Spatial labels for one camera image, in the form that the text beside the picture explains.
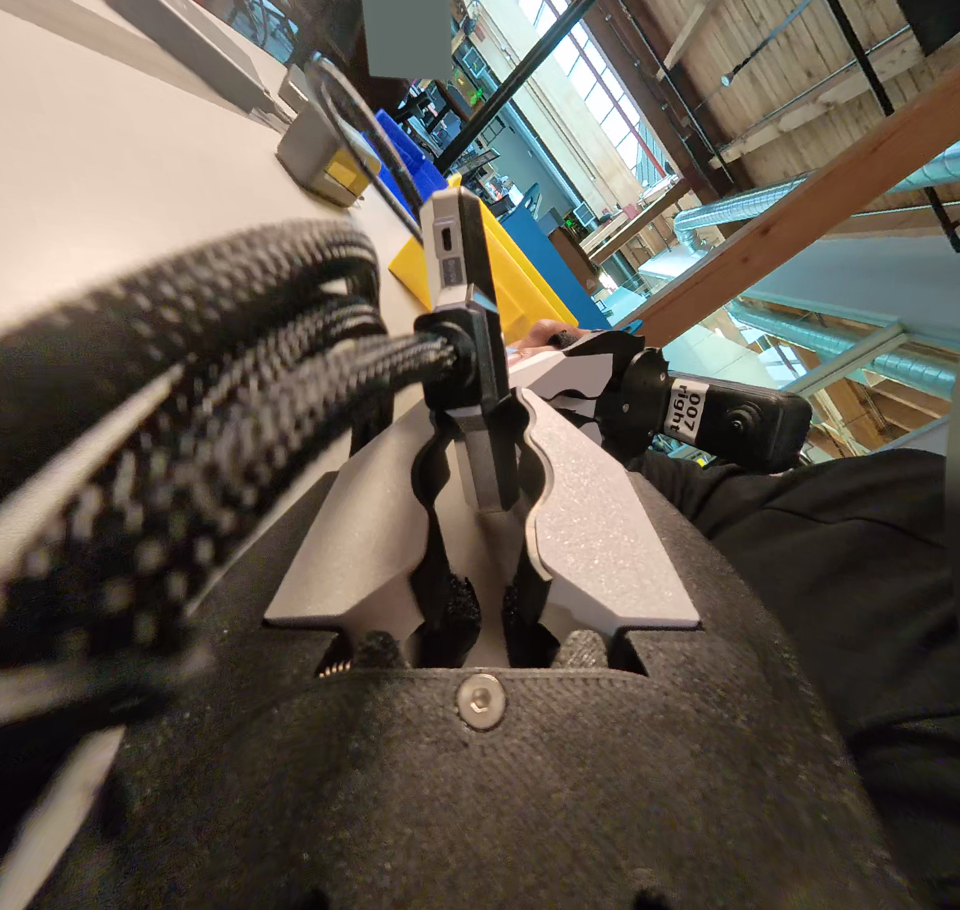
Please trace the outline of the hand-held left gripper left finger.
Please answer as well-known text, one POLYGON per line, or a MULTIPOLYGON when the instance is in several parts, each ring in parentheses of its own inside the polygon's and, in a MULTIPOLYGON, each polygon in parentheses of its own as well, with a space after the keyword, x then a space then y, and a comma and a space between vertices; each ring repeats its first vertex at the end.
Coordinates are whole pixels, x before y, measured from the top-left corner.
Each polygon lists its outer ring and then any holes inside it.
POLYGON ((411 409, 350 457, 265 621, 335 629, 351 640, 371 631, 406 640, 421 626, 437 629, 452 576, 435 509, 450 481, 448 443, 427 409, 411 409))

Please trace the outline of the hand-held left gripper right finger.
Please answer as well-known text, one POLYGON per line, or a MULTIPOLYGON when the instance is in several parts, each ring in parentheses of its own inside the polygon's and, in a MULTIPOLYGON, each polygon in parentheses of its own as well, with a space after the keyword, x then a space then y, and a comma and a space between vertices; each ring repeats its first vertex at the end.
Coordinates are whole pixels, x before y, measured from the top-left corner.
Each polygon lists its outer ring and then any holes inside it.
POLYGON ((524 442, 543 484, 524 526, 548 584, 535 620, 556 639, 630 629, 693 630, 700 615, 624 466, 529 388, 524 442))

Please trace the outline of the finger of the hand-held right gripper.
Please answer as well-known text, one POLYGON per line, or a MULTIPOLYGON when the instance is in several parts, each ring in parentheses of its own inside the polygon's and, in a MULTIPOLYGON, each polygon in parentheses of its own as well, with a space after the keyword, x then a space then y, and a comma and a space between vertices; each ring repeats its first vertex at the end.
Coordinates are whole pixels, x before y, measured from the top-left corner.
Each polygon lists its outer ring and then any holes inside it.
POLYGON ((613 377, 614 362, 610 353, 570 355, 546 349, 510 364, 510 387, 528 390, 544 401, 596 400, 613 377))
POLYGON ((555 411, 596 446, 602 446, 602 431, 595 415, 596 403, 594 399, 556 398, 555 411))

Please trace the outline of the yellow plastic bin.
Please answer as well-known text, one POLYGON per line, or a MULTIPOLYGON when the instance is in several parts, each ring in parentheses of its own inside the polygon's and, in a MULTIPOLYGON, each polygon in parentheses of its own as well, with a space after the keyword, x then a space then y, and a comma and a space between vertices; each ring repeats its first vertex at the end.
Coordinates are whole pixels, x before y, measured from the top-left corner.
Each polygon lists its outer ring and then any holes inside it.
MULTIPOLYGON (((481 202, 490 268, 501 325, 508 342, 522 339, 541 320, 577 327, 576 317, 523 254, 512 237, 481 202)), ((419 301, 432 309, 424 248, 413 239, 390 261, 391 274, 419 301)))

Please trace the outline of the black hdmi switch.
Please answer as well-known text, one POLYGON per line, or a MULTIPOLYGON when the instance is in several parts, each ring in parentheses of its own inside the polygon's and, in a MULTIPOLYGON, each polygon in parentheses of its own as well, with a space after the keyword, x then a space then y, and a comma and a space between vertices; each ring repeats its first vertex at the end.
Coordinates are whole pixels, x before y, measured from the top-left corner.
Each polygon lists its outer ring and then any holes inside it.
POLYGON ((453 432, 467 502, 480 513, 508 511, 520 495, 522 407, 509 386, 482 204, 448 187, 429 196, 419 220, 431 312, 414 328, 446 340, 455 356, 424 382, 426 404, 453 432))

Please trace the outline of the blue plastic bin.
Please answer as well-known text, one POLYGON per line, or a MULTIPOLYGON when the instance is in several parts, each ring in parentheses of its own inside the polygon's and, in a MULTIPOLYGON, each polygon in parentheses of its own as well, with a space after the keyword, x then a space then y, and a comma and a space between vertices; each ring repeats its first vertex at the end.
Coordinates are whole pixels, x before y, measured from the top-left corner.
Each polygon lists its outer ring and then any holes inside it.
MULTIPOLYGON (((434 165, 433 157, 429 156, 420 144, 412 139, 385 110, 378 109, 375 112, 375 119, 389 138, 391 146, 397 152, 404 166, 407 168, 422 201, 427 200, 434 192, 448 188, 449 184, 434 165)), ((378 173, 379 179, 390 191, 390 194, 402 205, 405 211, 413 217, 414 211, 403 196, 402 190, 392 173, 389 172, 382 154, 379 150, 374 150, 373 152, 381 164, 378 173)))

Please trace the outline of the person's right forearm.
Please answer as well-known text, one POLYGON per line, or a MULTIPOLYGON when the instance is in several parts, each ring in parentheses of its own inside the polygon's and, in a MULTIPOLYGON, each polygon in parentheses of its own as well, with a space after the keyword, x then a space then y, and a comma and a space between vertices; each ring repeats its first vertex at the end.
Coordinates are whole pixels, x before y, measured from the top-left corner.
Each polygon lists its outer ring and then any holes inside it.
POLYGON ((793 641, 919 902, 959 906, 958 593, 946 460, 895 448, 752 473, 628 462, 793 641))

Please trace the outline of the person's right hand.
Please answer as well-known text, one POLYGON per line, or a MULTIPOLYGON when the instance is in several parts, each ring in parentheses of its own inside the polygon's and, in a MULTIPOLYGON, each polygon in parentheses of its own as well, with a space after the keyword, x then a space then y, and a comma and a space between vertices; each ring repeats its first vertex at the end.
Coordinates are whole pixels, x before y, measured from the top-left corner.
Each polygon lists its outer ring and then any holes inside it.
POLYGON ((527 335, 507 347, 509 366, 543 352, 560 352, 577 343, 582 332, 565 321, 542 319, 537 321, 527 335))

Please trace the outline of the black pole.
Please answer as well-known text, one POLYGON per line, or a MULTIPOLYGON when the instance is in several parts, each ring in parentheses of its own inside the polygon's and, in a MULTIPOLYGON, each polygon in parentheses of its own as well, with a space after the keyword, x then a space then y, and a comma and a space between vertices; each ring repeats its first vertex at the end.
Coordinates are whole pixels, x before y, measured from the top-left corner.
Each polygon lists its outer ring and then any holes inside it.
POLYGON ((566 10, 556 18, 555 22, 546 31, 544 36, 536 41, 532 49, 527 52, 519 64, 511 71, 486 99, 481 109, 468 119, 461 131, 451 144, 436 160, 438 170, 449 174, 456 160, 470 147, 474 140, 490 124, 526 84, 531 76, 550 57, 558 44, 565 39, 572 28, 578 24, 598 0, 573 0, 566 10))

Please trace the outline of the grey power adapter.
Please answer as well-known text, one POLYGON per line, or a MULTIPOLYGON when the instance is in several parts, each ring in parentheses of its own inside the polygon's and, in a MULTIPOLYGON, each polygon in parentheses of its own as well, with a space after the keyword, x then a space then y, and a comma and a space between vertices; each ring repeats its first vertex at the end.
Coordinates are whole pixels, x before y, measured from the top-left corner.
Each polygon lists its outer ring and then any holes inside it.
POLYGON ((310 97, 281 137, 275 155, 302 190, 339 208, 350 208, 370 185, 357 160, 363 160, 376 176, 381 162, 359 131, 345 121, 341 125, 343 134, 318 100, 310 97))

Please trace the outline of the grey flat box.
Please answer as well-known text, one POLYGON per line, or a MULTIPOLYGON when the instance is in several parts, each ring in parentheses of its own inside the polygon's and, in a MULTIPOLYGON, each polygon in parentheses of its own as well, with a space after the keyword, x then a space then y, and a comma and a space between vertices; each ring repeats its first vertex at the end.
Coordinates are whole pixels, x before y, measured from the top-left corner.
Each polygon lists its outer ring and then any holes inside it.
POLYGON ((108 0, 162 50, 243 112, 272 114, 274 97, 246 52, 191 0, 108 0))

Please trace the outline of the wooden post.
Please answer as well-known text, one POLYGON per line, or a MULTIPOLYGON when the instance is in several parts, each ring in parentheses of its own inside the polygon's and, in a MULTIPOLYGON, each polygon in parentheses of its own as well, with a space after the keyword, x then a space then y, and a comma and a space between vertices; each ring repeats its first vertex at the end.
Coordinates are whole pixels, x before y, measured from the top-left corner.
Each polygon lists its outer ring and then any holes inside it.
POLYGON ((906 103, 620 326, 664 347, 749 289, 959 138, 959 70, 906 103))

